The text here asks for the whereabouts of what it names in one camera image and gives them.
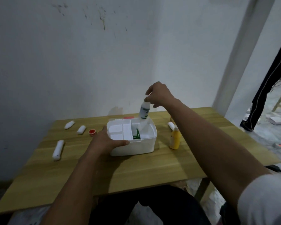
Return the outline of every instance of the tabletop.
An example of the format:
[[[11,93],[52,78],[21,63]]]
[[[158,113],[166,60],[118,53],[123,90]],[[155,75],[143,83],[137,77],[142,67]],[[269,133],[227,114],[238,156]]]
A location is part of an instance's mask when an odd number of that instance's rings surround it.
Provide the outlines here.
[[[203,107],[193,110],[233,137],[263,165],[280,162],[273,153],[214,109]],[[0,213],[53,203],[92,139],[88,130],[101,130],[110,118],[125,116],[136,117],[137,114],[74,119],[75,124],[68,130],[64,126],[71,119],[55,121],[0,200]],[[103,157],[96,171],[95,196],[206,177],[183,138],[178,150],[169,148],[171,130],[167,125],[170,120],[168,112],[151,112],[149,116],[158,133],[154,151],[134,156]],[[81,125],[87,129],[83,135],[77,135]],[[53,162],[52,154],[58,140],[64,140],[65,145],[61,160]]]

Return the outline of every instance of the white sleeve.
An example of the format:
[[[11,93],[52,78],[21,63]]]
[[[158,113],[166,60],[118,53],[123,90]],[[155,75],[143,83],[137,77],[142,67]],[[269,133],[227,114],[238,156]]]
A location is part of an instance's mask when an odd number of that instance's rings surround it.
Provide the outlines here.
[[[242,225],[281,225],[281,179],[256,178],[240,195],[237,211]]]

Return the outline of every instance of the tile floor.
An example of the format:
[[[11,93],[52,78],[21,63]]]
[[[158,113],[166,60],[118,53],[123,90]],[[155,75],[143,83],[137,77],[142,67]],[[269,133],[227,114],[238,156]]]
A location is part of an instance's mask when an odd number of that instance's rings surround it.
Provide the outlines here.
[[[261,115],[260,124],[255,127],[254,132],[248,134],[264,145],[268,150],[275,153],[281,159],[281,150],[277,150],[273,147],[274,143],[281,143],[281,125],[273,125],[267,121],[267,117],[271,115],[281,117],[281,108],[278,108],[276,112],[271,112],[272,108],[281,96],[281,83],[278,84],[274,90],[268,94],[268,99],[265,104],[264,111]],[[188,180],[187,184],[191,191],[195,193],[200,183],[200,179]],[[221,205],[225,200],[220,193],[215,190],[209,197],[209,200],[202,205],[206,215],[208,216],[212,225],[216,224],[220,218],[219,211]],[[37,225],[40,223],[41,218],[44,216],[47,207],[40,207],[35,209],[27,209],[16,212],[8,225]],[[134,207],[126,224],[133,225],[151,225],[151,224],[163,224],[162,221],[153,213],[150,207],[143,207],[139,203]]]

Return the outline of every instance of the yellow bottle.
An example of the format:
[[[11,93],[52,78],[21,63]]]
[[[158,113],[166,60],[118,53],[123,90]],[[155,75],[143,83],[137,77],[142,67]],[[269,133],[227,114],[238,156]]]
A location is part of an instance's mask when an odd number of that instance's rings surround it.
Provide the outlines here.
[[[180,145],[180,138],[181,138],[181,133],[180,133],[178,127],[175,125],[175,129],[171,133],[170,148],[178,149],[179,145]]]

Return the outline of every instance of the white plastic box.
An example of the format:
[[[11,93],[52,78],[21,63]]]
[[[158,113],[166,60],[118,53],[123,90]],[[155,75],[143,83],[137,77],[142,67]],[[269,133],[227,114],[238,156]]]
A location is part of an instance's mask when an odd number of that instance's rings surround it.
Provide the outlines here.
[[[140,139],[133,139],[131,127],[139,130]],[[111,139],[130,141],[129,145],[112,150],[111,156],[137,155],[154,151],[157,130],[149,117],[145,120],[133,118],[109,121],[107,129]]]

